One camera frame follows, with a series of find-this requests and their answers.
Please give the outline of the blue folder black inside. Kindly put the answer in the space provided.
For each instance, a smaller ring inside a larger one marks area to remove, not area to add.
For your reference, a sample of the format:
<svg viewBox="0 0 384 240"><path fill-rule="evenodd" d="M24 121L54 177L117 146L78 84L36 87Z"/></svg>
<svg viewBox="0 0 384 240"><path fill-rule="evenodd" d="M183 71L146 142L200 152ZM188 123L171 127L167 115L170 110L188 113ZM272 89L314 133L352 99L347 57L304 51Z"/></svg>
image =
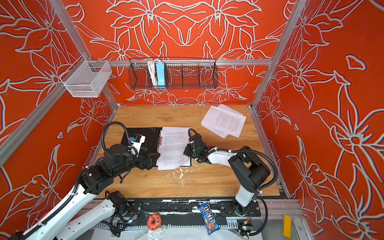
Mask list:
<svg viewBox="0 0 384 240"><path fill-rule="evenodd" d="M152 127L128 128L129 138L124 136L122 144L132 143L141 154L159 154L155 166L159 171L189 167L191 158L184 155L189 143L189 128L184 127Z"/></svg>

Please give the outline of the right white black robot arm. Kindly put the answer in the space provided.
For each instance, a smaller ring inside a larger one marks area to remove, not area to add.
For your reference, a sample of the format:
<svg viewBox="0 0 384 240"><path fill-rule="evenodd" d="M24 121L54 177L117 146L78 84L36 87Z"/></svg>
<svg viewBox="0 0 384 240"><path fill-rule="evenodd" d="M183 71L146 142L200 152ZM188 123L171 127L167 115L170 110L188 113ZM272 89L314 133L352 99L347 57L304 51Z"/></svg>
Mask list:
<svg viewBox="0 0 384 240"><path fill-rule="evenodd" d="M231 217L249 216L235 232L241 237L260 234L267 225L269 211L266 201L260 196L263 189L274 184L278 178L278 168L265 154L244 146L239 150L208 147L203 138L193 129L188 129L189 143L184 155L196 160L199 164L219 164L230 167L240 182L240 188L230 201L220 202L221 215ZM265 217L258 230L254 230L250 221L252 214L250 205L260 201L264 205Z"/></svg>

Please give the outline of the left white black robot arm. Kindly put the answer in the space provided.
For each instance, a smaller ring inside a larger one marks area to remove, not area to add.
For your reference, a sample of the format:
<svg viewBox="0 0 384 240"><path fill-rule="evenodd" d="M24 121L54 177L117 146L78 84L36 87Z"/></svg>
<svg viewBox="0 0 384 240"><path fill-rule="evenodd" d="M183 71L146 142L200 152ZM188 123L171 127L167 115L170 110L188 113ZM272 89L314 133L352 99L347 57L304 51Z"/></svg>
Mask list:
<svg viewBox="0 0 384 240"><path fill-rule="evenodd" d="M124 130L127 144L115 144L107 148L105 135L112 125ZM72 190L42 219L24 232L16 232L12 240L75 240L99 222L110 227L119 235L126 228L123 215L130 210L128 200L115 191L99 205L77 217L77 213L95 199L116 177L123 180L132 169L151 170L160 157L159 153L147 153L142 147L143 135L131 137L128 129L120 122L105 125L101 134L104 156L92 166L83 169L77 176Z"/></svg>

